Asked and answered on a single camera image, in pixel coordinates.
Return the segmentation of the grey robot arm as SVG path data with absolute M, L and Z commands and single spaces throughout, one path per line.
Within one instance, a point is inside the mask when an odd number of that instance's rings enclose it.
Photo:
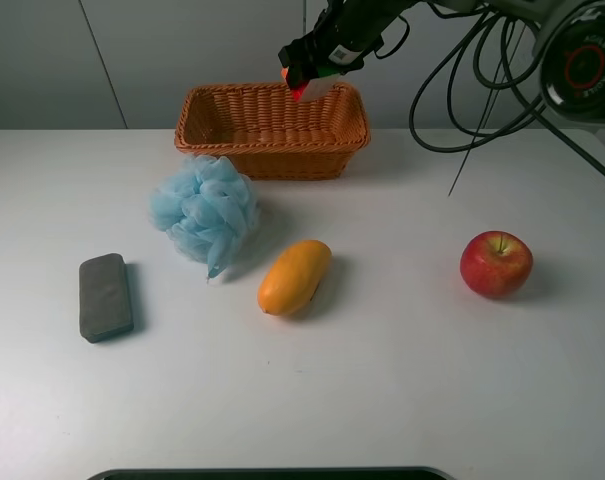
M 330 1 L 312 30 L 281 48 L 285 82 L 298 101 L 323 96 L 360 70 L 412 1 Z M 494 12 L 530 26 L 544 103 L 574 122 L 605 124 L 605 1 L 433 1 L 441 18 Z

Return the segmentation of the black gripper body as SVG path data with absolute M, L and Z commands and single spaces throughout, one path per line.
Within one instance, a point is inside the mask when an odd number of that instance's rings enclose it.
M 408 0 L 329 1 L 313 28 L 313 59 L 339 72 L 351 72 L 362 69 L 371 53 L 378 60 L 394 55 L 410 34 L 403 12 L 416 4 Z M 404 23 L 404 33 L 391 50 L 380 54 L 382 33 L 395 20 Z

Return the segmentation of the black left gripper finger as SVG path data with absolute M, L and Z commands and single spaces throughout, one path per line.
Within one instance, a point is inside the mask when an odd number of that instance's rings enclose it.
M 291 90 L 300 89 L 311 80 L 328 74 L 327 64 L 316 48 L 312 33 L 282 47 L 278 58 L 285 70 L 285 82 Z

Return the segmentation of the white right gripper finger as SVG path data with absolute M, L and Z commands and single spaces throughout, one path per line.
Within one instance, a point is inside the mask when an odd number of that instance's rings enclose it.
M 333 85 L 338 82 L 342 76 L 343 74 L 341 72 L 337 72 L 322 77 L 309 77 L 304 81 L 301 101 L 312 102 L 322 98 L 333 88 Z

